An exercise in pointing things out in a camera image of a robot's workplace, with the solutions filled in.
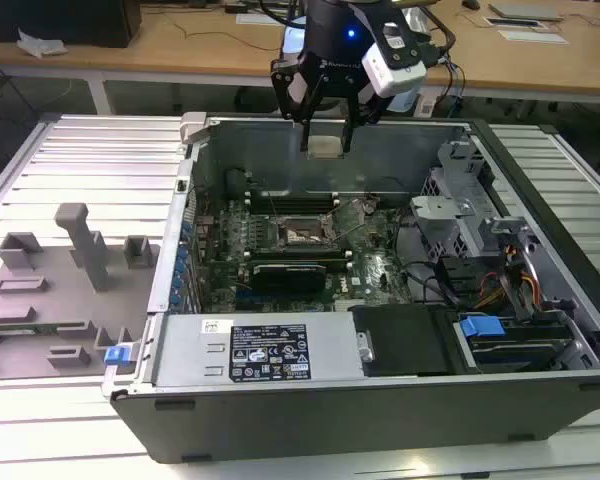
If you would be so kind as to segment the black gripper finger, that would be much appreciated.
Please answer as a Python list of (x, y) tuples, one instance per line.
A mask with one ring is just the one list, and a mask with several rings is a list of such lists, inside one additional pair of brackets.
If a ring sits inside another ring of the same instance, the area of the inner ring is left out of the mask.
[(282, 117), (302, 126), (300, 151), (306, 152), (310, 122), (326, 85), (320, 59), (316, 55), (300, 55), (297, 59), (274, 60), (271, 81)]
[(345, 123), (341, 134), (341, 146), (344, 153), (351, 148), (354, 130), (367, 124), (376, 124), (381, 116), (381, 98), (372, 94), (370, 99), (361, 104), (357, 95), (347, 98)]

